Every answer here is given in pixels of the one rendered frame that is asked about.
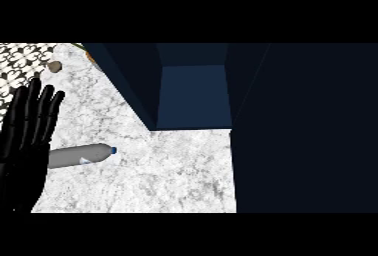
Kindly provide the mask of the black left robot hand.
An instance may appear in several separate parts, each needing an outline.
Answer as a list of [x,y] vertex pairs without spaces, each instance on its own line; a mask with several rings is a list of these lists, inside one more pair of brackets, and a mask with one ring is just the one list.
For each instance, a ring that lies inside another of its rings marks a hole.
[[0,215],[29,213],[39,199],[63,98],[36,77],[14,91],[0,130]]

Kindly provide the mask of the grey water bottle blue cap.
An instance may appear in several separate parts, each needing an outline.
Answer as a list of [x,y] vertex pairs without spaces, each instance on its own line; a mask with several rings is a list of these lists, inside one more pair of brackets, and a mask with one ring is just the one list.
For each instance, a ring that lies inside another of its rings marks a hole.
[[115,153],[116,148],[103,143],[54,149],[48,154],[48,168],[97,163]]

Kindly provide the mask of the dark blue cabinet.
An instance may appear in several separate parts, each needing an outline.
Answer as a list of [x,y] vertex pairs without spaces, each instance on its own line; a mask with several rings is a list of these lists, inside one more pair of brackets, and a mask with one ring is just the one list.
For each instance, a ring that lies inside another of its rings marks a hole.
[[267,47],[265,43],[84,45],[151,131],[233,127]]

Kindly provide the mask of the dark blue cabinet door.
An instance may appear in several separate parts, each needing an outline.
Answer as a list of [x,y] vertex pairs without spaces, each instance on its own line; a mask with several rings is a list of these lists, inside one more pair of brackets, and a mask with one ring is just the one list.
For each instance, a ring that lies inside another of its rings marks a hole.
[[239,213],[378,212],[378,44],[273,44],[230,143]]

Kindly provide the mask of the orange green object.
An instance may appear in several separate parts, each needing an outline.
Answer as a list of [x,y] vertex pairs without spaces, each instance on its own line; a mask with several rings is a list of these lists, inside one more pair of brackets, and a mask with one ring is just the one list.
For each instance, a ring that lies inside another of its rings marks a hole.
[[95,61],[94,61],[94,59],[92,59],[92,57],[91,57],[91,55],[88,53],[88,51],[85,50],[84,46],[79,43],[69,43],[69,44],[84,51],[85,57],[87,57],[91,65],[100,70],[100,67],[98,67],[98,65],[97,65],[97,63],[95,63]]

